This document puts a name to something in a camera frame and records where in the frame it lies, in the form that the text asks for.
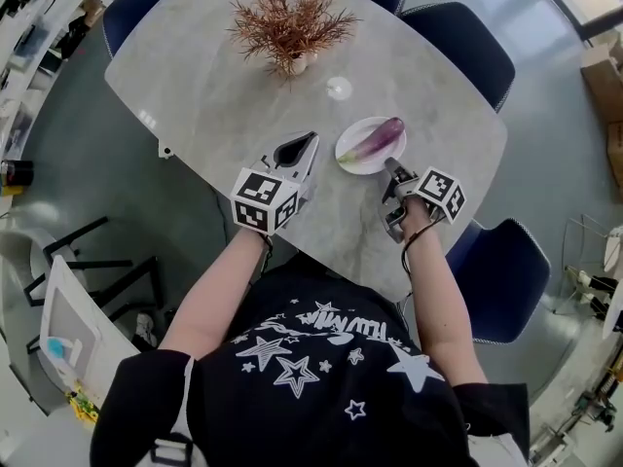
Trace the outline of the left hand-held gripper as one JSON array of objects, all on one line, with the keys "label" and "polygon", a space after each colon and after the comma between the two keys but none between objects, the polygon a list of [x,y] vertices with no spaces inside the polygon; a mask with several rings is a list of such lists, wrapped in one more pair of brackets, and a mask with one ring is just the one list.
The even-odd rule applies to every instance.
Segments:
[{"label": "left hand-held gripper", "polygon": [[[230,193],[234,222],[263,235],[286,227],[311,199],[318,145],[314,131],[290,133],[274,153],[244,167]],[[286,158],[287,166],[275,157]]]}]

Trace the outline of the person's right hand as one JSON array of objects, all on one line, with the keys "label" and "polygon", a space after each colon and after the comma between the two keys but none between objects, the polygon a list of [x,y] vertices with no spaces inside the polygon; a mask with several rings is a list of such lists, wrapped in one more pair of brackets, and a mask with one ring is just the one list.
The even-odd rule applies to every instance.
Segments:
[{"label": "person's right hand", "polygon": [[404,236],[410,238],[426,229],[431,223],[426,202],[417,196],[409,196],[404,200],[406,215],[401,222]]}]

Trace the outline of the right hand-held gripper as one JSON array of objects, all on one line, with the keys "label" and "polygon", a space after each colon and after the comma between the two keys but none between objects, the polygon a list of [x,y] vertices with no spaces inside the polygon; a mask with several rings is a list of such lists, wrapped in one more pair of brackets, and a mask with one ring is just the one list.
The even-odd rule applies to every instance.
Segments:
[{"label": "right hand-held gripper", "polygon": [[426,202],[433,221],[453,224],[466,204],[459,180],[433,166],[423,175],[399,165],[395,158],[385,160],[386,186],[381,200],[381,219],[385,231],[396,242],[404,239],[400,227],[406,215],[404,200],[417,196]]}]

